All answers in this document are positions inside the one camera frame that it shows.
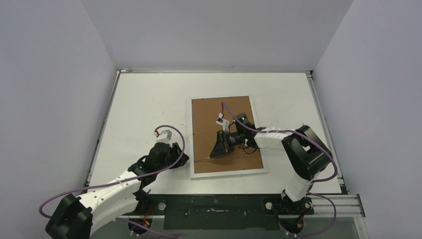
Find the white picture frame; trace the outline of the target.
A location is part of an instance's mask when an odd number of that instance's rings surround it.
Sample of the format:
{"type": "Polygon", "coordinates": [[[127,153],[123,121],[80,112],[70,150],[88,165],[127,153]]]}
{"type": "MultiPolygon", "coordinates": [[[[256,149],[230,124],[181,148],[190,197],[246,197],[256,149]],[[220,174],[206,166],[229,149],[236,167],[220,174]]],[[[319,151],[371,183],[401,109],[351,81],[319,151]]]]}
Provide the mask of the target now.
{"type": "Polygon", "coordinates": [[[258,125],[254,100],[251,95],[188,99],[187,123],[191,179],[203,180],[268,173],[265,156],[251,148],[243,150],[238,146],[233,152],[224,156],[194,162],[209,157],[216,143],[217,131],[221,130],[222,126],[215,121],[218,114],[221,113],[222,102],[225,102],[236,115],[245,113],[253,124],[258,125]]]}

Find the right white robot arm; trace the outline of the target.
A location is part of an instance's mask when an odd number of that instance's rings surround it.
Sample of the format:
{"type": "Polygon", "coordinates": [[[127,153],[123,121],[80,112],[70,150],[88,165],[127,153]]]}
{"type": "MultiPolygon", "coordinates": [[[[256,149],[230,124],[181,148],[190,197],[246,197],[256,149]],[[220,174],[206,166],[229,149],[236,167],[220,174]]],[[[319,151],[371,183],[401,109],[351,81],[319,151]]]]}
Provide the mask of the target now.
{"type": "Polygon", "coordinates": [[[292,179],[281,194],[281,206],[286,213],[295,213],[301,207],[301,200],[308,194],[313,181],[331,162],[332,154],[307,125],[291,131],[255,127],[245,113],[237,115],[232,123],[219,114],[215,122],[222,129],[217,132],[210,158],[230,154],[240,145],[255,150],[285,151],[294,170],[292,179]],[[230,131],[232,124],[236,127],[234,132],[230,131]]]}

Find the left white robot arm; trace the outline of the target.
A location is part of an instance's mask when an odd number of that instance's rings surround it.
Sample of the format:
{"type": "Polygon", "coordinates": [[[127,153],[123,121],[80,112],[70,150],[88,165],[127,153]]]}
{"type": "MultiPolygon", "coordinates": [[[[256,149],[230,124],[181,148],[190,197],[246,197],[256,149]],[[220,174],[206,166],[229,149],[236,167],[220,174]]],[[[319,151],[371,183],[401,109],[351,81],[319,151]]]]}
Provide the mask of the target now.
{"type": "Polygon", "coordinates": [[[96,230],[127,213],[143,214],[148,209],[144,187],[160,172],[184,166],[189,157],[175,142],[156,143],[149,153],[106,184],[86,193],[63,197],[45,231],[53,239],[88,239],[96,230]]]}

